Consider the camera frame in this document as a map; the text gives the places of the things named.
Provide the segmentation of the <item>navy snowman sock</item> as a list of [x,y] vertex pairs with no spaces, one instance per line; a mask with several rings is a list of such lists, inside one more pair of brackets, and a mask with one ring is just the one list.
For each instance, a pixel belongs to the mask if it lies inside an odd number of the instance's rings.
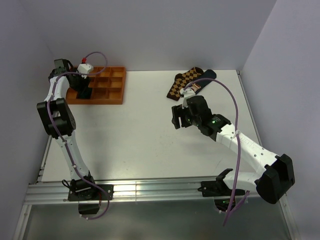
[[207,85],[211,83],[210,80],[203,79],[216,79],[217,74],[215,71],[211,69],[207,69],[202,75],[198,76],[192,83],[190,88],[195,92],[195,94],[199,94]]

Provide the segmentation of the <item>green reindeer sock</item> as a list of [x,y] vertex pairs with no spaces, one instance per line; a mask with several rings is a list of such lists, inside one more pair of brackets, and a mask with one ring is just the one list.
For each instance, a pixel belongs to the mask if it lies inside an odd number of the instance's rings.
[[80,99],[80,100],[90,99],[91,95],[92,95],[92,90],[93,89],[91,87],[87,87],[87,88],[83,89],[82,91],[79,91],[76,95],[76,98]]

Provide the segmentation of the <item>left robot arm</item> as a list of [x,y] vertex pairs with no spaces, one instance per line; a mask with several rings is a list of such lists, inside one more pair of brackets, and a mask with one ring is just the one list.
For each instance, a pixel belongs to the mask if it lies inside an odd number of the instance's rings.
[[50,73],[49,92],[43,102],[36,105],[45,132],[56,140],[69,168],[70,182],[62,181],[69,194],[81,200],[92,200],[98,194],[89,169],[83,161],[76,142],[76,121],[67,104],[66,96],[69,88],[76,92],[81,100],[91,98],[91,79],[87,74],[93,66],[82,62],[74,67],[67,59],[56,59],[55,68]]

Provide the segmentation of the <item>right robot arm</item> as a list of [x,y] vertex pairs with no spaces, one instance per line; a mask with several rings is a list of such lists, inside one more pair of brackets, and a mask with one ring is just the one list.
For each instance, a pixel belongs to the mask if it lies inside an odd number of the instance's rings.
[[171,108],[174,127],[195,126],[218,144],[227,147],[254,172],[235,173],[232,168],[221,172],[215,180],[203,181],[198,191],[203,197],[243,196],[247,191],[258,193],[267,203],[276,204],[295,184],[292,159],[273,153],[236,130],[232,122],[221,114],[213,114],[203,96],[193,96],[184,104]]

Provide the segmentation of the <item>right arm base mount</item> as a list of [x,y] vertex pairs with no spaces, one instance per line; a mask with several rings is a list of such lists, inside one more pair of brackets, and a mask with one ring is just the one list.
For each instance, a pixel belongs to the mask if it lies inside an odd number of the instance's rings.
[[215,207],[222,212],[227,211],[232,190],[222,180],[202,181],[197,189],[202,197],[225,197],[214,200]]

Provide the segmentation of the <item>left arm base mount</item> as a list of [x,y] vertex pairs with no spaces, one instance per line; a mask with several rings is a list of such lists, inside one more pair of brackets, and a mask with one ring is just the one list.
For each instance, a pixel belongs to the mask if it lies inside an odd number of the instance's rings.
[[112,184],[98,184],[96,187],[82,179],[73,179],[70,183],[63,179],[61,183],[68,189],[67,200],[78,202],[78,213],[82,217],[93,218],[98,214],[102,201],[107,201],[108,208],[110,200],[113,199],[114,185]]

